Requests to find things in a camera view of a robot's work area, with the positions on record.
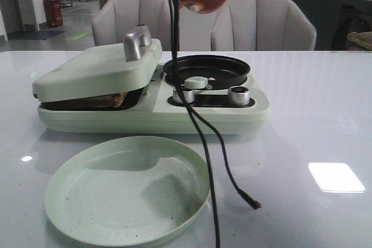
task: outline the round plastic plate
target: round plastic plate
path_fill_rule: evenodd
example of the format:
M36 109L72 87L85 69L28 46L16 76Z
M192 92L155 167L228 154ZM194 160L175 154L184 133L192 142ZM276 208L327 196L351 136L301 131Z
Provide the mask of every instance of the round plastic plate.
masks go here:
M67 161L45 194L50 221L81 242L151 247L177 236L209 196L208 169L188 146L131 136Z

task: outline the gray floor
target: gray floor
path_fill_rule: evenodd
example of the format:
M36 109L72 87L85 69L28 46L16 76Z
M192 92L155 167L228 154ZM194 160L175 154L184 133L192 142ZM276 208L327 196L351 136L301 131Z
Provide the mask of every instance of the gray floor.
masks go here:
M90 2L74 0L72 7L62 8L62 26L42 29L65 32L46 40L12 39L13 36L9 34L7 42L0 42L0 52L83 51L94 46L91 21L98 10L98 0Z

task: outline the white chair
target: white chair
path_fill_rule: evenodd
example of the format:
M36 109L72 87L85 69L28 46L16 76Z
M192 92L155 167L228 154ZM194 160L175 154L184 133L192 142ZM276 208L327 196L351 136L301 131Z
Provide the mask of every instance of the white chair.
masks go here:
M167 0L108 0L92 20L96 46L123 42L133 27L148 26L151 37L171 50L170 12Z
M291 0L228 0L212 28L213 51L312 51L316 29Z

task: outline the black power cord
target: black power cord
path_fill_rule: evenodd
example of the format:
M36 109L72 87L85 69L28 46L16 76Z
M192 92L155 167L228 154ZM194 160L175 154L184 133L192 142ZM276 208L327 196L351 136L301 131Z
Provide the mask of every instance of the black power cord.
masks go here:
M208 150L208 145L207 145L205 136L204 136L203 132L201 131L198 123L196 122L195 117L198 120L200 120L202 123L204 123L204 125L209 127L216 134L216 136L218 137L218 139L220 141L220 144L221 144L222 152L223 152L224 164L225 164L227 174L229 176L229 179L230 179L232 185L234 186L236 191L239 193L239 195L255 210L261 208L261 204L259 202L257 202L256 200L252 199L246 192L244 192L242 189L240 189L239 186L237 185L237 183L236 183L236 181L235 181L235 179L234 179L234 177L231 173L230 166L228 164L226 147L225 147L225 143L224 143L224 140L223 140L223 137L222 137L221 133L219 133L219 131L214 126L212 126L211 123L206 121L199 113L197 113L194 110L194 108L192 106L190 106L190 104L188 104L187 101L185 100L183 90L182 90L182 87L181 87L181 83L180 83L180 79L179 79L179 76L178 76L178 70L177 70L177 50L178 50L179 21L180 21L180 13L179 13L179 8L178 8L179 1L180 0L173 0L173 4L172 4L172 0L168 0L168 2L170 4L170 12L171 12L171 54L172 54L172 64L173 64L174 87L175 87L175 89L177 91L177 94L179 95L180 99L182 100L182 102L183 102L183 104L184 104L184 106L187 110L187 113L188 113L193 125L195 126L195 129L197 130L197 132L198 132L198 134L201 138L202 145L203 145L203 148L204 148L207 167L208 167L208 173L209 173L210 194L211 194L212 210L213 210L213 218L214 218L214 230L215 230L215 234L216 234L216 247L219 248L220 245L221 245L221 243L220 243L220 230L219 230L219 219L218 219L218 212L217 212L216 194L215 194L215 190L214 190L214 179L213 179L212 164L211 164L211 161L210 161L209 150Z

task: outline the white table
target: white table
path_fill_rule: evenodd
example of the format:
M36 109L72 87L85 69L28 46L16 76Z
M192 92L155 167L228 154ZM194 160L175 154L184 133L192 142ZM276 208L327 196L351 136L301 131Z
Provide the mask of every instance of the white table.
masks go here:
M0 247L90 247L48 221L45 189L67 159L125 135L46 129L31 90L37 77L77 54L0 53ZM252 210L235 193L219 144L207 137L222 247L371 247L372 53L216 54L247 61L271 102L271 119L256 136L224 137L235 179L263 208ZM169 57L164 53L162 62ZM164 136L203 154L196 135ZM323 192L309 163L329 162L347 164L365 190ZM162 247L214 247L210 203L191 227Z

